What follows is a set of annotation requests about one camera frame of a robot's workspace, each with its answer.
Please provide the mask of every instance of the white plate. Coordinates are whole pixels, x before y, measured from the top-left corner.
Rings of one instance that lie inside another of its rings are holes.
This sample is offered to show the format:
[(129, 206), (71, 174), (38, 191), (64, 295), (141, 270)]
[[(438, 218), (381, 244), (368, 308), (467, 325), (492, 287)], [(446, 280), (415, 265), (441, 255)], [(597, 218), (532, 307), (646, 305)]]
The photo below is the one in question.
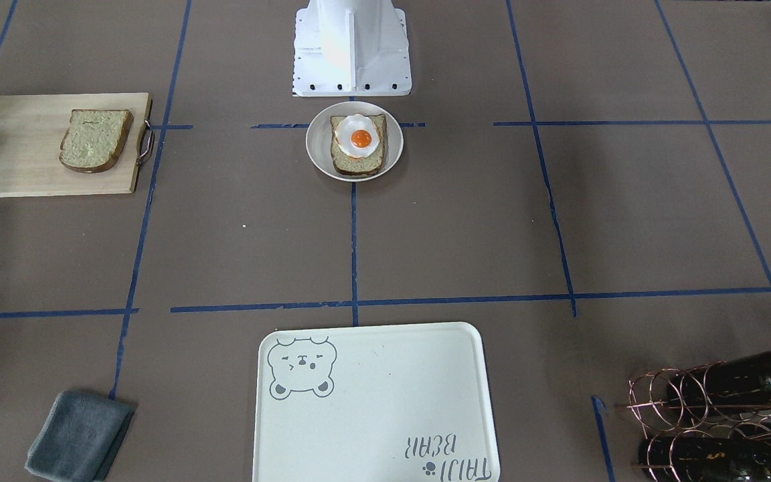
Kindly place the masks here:
[[(385, 130), (388, 132), (388, 135), (386, 135), (386, 137), (388, 137), (388, 145), (385, 147), (385, 159), (383, 160), (383, 165), (379, 168), (379, 173), (376, 173), (373, 176), (347, 176), (345, 174), (340, 174), (338, 171), (335, 171), (335, 166), (331, 160), (330, 145), (333, 132), (331, 132), (329, 118), (330, 116), (351, 116), (353, 114), (362, 114), (365, 116), (385, 114)], [(351, 183), (370, 181), (371, 179), (387, 173), (389, 169), (397, 164), (401, 153), (404, 152), (404, 132), (401, 131), (400, 125), (395, 120), (394, 116), (383, 110), (382, 107), (359, 101), (341, 102), (340, 104), (334, 104), (334, 106), (328, 106), (323, 109), (321, 113), (317, 114), (315, 119), (311, 121), (309, 129), (305, 133), (305, 149), (309, 151), (311, 161), (315, 163), (319, 170), (327, 174), (327, 176), (334, 177), (341, 181), (349, 181)]]
[(260, 344), (253, 482), (499, 480), (468, 323), (281, 331)]

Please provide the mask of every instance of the egg white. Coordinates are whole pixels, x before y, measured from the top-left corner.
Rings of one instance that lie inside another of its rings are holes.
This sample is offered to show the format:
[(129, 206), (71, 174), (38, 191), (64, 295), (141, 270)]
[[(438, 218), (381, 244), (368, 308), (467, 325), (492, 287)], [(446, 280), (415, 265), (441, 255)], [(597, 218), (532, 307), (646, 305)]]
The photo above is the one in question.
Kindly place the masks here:
[[(356, 147), (351, 140), (351, 137), (355, 131), (367, 131), (371, 135), (371, 143), (367, 147)], [(373, 151), (379, 146), (379, 134), (377, 129), (373, 125), (373, 121), (361, 114), (354, 114), (352, 116), (346, 116), (335, 129), (335, 139), (337, 140), (337, 146), (345, 153), (354, 159), (361, 159), (372, 155)]]

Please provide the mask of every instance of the wooden cutting board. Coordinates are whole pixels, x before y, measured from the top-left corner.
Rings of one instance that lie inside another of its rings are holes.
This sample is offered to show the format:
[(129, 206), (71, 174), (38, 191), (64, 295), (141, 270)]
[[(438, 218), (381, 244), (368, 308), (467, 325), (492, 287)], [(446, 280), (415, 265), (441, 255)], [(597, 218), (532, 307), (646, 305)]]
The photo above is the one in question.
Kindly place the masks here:
[[(133, 192), (150, 103), (147, 92), (0, 95), (0, 197)], [(58, 161), (73, 109), (132, 112), (134, 121), (123, 152), (109, 171), (74, 173)]]

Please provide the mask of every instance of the bear face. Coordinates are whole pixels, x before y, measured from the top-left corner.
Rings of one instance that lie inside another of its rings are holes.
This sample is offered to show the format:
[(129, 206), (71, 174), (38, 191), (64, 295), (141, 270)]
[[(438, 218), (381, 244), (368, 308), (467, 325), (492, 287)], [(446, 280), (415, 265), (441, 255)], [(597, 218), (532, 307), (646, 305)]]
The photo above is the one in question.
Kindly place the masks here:
[(318, 397), (329, 396), (334, 383), (331, 368), (337, 359), (337, 350), (328, 339), (293, 339), (290, 343), (277, 341), (266, 355), (272, 368), (270, 395), (284, 400), (291, 392), (313, 392)]

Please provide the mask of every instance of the bowl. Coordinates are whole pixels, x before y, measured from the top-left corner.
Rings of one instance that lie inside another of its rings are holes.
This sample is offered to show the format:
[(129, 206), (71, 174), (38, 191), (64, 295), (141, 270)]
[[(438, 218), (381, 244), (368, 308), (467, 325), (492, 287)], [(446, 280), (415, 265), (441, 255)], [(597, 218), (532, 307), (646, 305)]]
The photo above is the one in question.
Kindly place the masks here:
[[(330, 146), (333, 131), (331, 130), (329, 118), (331, 116), (351, 116), (353, 114), (364, 116), (385, 114), (385, 131), (388, 138), (388, 145), (385, 146), (385, 159), (383, 159), (382, 167), (379, 168), (379, 173), (371, 176), (347, 176), (346, 174), (339, 173), (335, 170), (331, 160)], [(305, 133), (305, 149), (309, 151), (311, 161), (325, 175), (334, 177), (339, 181), (360, 183), (361, 181), (370, 181), (382, 176), (388, 173), (389, 169), (394, 167), (395, 164), (398, 164), (398, 159), (400, 159), (401, 153), (404, 152), (404, 132), (401, 131), (400, 125), (394, 116), (386, 112), (382, 107), (374, 106), (374, 104), (368, 104), (367, 102), (351, 100), (334, 104), (334, 106), (328, 106), (315, 116), (311, 121), (311, 125), (309, 125), (308, 131)]]

